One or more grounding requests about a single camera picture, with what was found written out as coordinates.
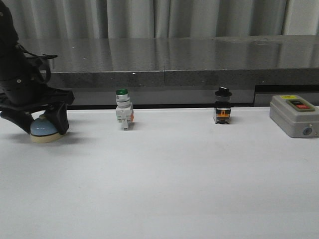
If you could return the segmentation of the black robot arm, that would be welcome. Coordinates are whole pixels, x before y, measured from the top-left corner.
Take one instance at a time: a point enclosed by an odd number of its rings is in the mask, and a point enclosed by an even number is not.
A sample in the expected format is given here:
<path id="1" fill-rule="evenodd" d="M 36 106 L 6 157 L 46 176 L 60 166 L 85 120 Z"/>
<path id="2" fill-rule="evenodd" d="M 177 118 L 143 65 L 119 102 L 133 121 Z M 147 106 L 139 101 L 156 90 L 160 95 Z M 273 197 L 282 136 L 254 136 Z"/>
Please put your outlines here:
<path id="1" fill-rule="evenodd" d="M 0 3 L 0 111 L 1 117 L 30 133 L 32 113 L 44 111 L 45 117 L 64 135 L 69 129 L 67 107 L 75 97 L 70 90 L 48 86 L 49 59 L 38 56 L 18 42 L 9 8 Z"/>

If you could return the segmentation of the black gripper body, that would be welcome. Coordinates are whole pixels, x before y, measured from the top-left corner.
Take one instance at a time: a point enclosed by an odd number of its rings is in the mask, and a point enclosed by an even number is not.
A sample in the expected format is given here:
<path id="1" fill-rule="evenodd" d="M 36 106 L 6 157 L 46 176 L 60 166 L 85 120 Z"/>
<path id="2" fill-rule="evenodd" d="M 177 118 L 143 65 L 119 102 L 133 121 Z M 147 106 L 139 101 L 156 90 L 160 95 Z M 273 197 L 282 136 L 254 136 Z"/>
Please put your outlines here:
<path id="1" fill-rule="evenodd" d="M 57 55 L 25 57 L 23 53 L 0 56 L 0 105 L 15 110 L 57 102 L 72 104 L 75 97 L 70 90 L 47 85 L 51 72 L 48 59 Z"/>

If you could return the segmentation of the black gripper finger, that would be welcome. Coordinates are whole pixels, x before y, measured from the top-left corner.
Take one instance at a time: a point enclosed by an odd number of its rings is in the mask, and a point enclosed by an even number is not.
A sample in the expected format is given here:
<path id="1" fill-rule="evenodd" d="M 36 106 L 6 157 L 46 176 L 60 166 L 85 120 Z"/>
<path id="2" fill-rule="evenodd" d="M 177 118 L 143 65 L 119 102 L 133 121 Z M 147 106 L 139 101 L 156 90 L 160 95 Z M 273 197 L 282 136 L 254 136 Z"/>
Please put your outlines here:
<path id="1" fill-rule="evenodd" d="M 68 131 L 67 105 L 64 102 L 54 104 L 53 108 L 44 112 L 44 115 L 61 135 Z"/>
<path id="2" fill-rule="evenodd" d="M 31 114 L 27 115 L 25 112 L 22 111 L 4 109 L 2 110 L 0 116 L 5 120 L 14 123 L 22 130 L 24 130 L 26 133 L 30 133 L 30 126 L 34 121 L 33 116 Z"/>

